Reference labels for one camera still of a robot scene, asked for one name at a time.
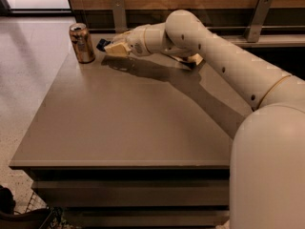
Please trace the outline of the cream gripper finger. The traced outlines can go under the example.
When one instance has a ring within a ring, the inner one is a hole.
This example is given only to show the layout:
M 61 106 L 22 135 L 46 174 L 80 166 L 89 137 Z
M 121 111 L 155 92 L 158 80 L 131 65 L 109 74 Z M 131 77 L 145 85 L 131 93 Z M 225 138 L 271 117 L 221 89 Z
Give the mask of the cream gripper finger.
M 111 43 L 105 47 L 105 52 L 111 56 L 126 57 L 131 50 L 126 43 Z
M 125 42 L 127 37 L 130 35 L 131 31 L 125 31 L 123 33 L 117 34 L 113 39 L 113 43 Z

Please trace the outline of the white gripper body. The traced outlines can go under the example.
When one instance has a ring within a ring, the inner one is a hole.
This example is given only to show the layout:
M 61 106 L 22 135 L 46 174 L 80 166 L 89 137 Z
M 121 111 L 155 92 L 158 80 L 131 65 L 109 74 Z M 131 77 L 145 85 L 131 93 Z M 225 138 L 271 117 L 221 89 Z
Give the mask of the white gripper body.
M 128 47 L 136 56 L 145 56 L 147 54 L 147 48 L 144 41 L 146 28 L 147 26 L 139 26 L 131 31 L 128 31 L 126 41 Z

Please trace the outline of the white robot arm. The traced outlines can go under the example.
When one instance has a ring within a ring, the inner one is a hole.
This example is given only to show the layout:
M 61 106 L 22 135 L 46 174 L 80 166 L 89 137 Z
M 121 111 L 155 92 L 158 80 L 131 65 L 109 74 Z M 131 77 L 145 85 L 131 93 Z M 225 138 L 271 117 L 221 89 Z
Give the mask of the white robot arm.
M 305 229 L 305 82 L 209 31 L 187 10 L 117 35 L 112 56 L 200 55 L 251 106 L 234 136 L 230 229 Z

